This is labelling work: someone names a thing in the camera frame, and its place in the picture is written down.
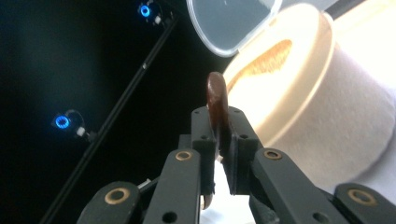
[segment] black background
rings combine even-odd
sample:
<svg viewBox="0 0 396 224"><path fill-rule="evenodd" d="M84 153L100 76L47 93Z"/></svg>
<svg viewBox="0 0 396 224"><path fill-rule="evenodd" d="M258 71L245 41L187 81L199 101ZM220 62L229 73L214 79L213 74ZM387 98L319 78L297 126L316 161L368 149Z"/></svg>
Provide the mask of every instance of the black background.
<svg viewBox="0 0 396 224"><path fill-rule="evenodd" d="M176 29L118 116L54 223L75 223L112 181L136 185L161 173L190 113L205 105L206 76L231 59L211 53L185 1L159 1ZM50 126L76 109L98 131L163 33L139 1L0 3L0 223L37 223L88 147Z"/></svg>

